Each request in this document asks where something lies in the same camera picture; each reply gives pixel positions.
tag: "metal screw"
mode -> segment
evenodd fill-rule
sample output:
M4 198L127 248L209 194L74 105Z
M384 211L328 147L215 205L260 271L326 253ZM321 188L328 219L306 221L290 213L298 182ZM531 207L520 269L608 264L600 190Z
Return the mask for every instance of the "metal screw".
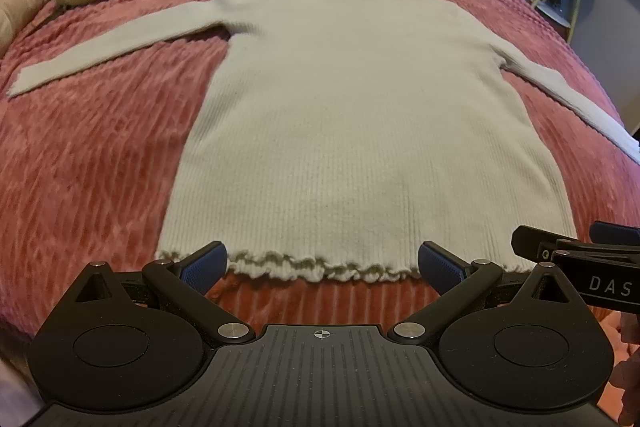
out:
M239 339L249 332L244 324L238 322L228 322L218 328L218 333L226 339Z
M401 322L394 328L396 335L406 339L416 339L424 335L424 326L415 322Z

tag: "triangular cutout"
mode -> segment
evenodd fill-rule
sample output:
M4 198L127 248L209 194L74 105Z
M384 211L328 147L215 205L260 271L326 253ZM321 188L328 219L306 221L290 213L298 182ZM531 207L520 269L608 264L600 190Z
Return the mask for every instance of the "triangular cutout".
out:
M111 297L111 292L107 288L107 283L102 278L102 275L94 273L78 294L76 302L99 301L109 297Z
M556 281L556 278L551 275L545 275L540 280L540 284L538 285L538 288L536 288L532 297L541 301L569 302L569 299L562 291L558 281Z

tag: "human hand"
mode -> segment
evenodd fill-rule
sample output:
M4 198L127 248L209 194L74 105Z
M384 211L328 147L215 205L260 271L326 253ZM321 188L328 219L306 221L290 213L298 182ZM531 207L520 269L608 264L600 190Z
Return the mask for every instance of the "human hand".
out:
M640 322L637 315L622 314L620 339L629 344L630 357L613 368L609 379L611 385L624 390L618 423L624 427L634 423L640 426Z

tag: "ribbed black surface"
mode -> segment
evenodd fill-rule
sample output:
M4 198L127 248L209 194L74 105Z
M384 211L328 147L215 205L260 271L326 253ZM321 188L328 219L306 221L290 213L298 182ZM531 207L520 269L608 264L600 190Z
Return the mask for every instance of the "ribbed black surface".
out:
M329 336L319 333L322 330ZM34 425L610 427L615 423L591 406L556 415L492 409L451 385L427 350L389 342L376 327L269 326L254 343L221 348L193 386L152 409L88 415L54 405Z

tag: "sleeve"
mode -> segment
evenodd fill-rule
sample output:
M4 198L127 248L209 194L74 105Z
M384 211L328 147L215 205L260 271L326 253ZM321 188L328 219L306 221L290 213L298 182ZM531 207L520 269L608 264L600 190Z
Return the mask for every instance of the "sleeve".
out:
M73 46L51 60L22 69L8 95L17 96L156 42L196 34L224 24L232 12L246 6L246 1L188 2L134 19Z
M606 111L570 87L559 71L529 60L516 46L494 34L470 13L463 9L460 11L460 19L465 29L487 42L495 54L504 59L504 67L507 70L528 80L556 102L573 111L584 123L607 137L629 158L640 164L638 142Z

